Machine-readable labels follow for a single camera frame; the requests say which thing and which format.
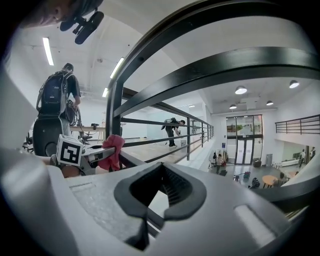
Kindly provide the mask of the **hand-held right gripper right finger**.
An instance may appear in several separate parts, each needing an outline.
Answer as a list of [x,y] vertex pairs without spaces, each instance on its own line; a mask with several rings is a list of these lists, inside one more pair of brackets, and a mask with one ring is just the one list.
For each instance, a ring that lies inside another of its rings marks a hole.
[[200,180],[206,199],[190,218],[166,221],[151,256],[273,256],[292,227],[276,206],[227,177],[183,165]]

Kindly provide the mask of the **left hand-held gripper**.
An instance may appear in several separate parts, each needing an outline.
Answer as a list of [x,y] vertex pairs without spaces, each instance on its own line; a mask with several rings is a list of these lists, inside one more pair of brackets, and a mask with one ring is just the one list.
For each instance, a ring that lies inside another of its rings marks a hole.
[[59,135],[56,159],[62,166],[76,167],[83,176],[95,175],[92,162],[101,161],[116,153],[115,147],[102,148],[102,144],[84,145],[79,140],[63,134]]

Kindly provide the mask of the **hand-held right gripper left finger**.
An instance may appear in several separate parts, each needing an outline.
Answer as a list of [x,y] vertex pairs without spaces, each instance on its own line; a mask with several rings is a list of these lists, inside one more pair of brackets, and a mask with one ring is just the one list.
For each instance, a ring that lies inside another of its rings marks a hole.
[[119,181],[152,167],[63,178],[49,166],[46,249],[54,256],[163,256],[162,237],[149,241],[146,223],[127,215],[114,197]]

